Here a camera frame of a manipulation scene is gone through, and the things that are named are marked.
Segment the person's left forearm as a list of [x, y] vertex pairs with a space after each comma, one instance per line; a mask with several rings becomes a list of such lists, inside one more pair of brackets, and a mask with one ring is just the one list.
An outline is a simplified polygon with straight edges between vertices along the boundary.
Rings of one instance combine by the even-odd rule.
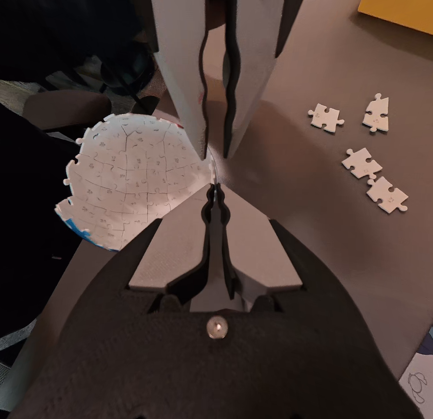
[[41, 82], [96, 56], [116, 71], [143, 70], [136, 37], [151, 20], [150, 0], [0, 0], [1, 80]]

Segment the partly built puzzle ball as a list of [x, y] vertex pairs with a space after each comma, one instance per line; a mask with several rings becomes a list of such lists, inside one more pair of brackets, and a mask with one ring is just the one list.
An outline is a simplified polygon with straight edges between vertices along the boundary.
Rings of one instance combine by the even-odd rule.
[[71, 196], [55, 212], [78, 236], [119, 251], [209, 183], [216, 164], [201, 160], [180, 124], [143, 114], [111, 114], [76, 140], [66, 166]]

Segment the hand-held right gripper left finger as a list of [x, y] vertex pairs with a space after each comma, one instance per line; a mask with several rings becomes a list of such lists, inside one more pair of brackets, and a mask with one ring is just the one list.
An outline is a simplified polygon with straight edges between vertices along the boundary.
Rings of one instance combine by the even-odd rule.
[[214, 192], [215, 185], [207, 184], [163, 217], [129, 281], [130, 290], [175, 295], [181, 304], [203, 290]]

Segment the yellow plastic bin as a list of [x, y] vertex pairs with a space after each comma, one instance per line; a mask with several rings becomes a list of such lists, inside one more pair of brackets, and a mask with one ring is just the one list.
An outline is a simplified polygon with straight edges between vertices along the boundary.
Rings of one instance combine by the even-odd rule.
[[433, 34], [433, 0], [361, 0], [358, 12]]

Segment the puzzle pieces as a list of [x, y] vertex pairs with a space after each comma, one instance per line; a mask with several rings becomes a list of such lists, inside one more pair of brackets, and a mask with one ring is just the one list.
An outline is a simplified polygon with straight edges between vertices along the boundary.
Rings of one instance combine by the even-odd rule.
[[[388, 109], [389, 98], [382, 97], [381, 93], [376, 93], [373, 101], [365, 109], [362, 121], [363, 126], [369, 129], [370, 134], [379, 131], [388, 132]], [[311, 117], [311, 125], [316, 128], [334, 134], [338, 125], [344, 124], [343, 119], [339, 119], [339, 110], [327, 108], [318, 103], [314, 110], [308, 111]], [[357, 179], [368, 177], [367, 185], [370, 186], [366, 192], [367, 196], [378, 207], [392, 213], [394, 210], [405, 212], [408, 210], [403, 203], [408, 199], [408, 195], [400, 189], [394, 187], [385, 177], [377, 178], [377, 173], [382, 171], [382, 166], [371, 156], [367, 148], [358, 151], [353, 149], [346, 150], [347, 157], [342, 161], [342, 165], [349, 170]]]

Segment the printed cardboard puzzle box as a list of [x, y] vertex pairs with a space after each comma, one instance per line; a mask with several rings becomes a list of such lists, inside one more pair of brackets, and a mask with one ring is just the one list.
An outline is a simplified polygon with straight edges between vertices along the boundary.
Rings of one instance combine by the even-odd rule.
[[399, 383], [425, 419], [433, 417], [433, 328], [426, 333]]

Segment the person's dark clothed torso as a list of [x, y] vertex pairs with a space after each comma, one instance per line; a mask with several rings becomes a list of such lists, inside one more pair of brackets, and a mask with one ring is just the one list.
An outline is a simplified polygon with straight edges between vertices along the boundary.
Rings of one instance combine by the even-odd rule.
[[0, 106], [0, 334], [33, 321], [81, 243], [55, 213], [71, 193], [63, 184], [78, 153]]

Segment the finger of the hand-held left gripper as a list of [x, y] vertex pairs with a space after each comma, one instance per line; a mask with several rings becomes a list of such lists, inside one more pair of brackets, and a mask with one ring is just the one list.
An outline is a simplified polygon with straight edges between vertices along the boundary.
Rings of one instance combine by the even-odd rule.
[[207, 0], [151, 1], [159, 48], [154, 56], [181, 125], [203, 160], [208, 135], [203, 74]]
[[275, 66], [284, 0], [228, 0], [223, 155], [234, 156]]

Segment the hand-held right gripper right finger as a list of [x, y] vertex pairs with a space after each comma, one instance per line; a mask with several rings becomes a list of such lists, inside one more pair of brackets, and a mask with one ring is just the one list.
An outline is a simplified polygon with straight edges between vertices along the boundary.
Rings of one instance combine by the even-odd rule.
[[302, 281], [270, 219], [223, 184], [216, 186], [222, 224], [224, 280], [252, 305], [257, 297], [299, 289]]

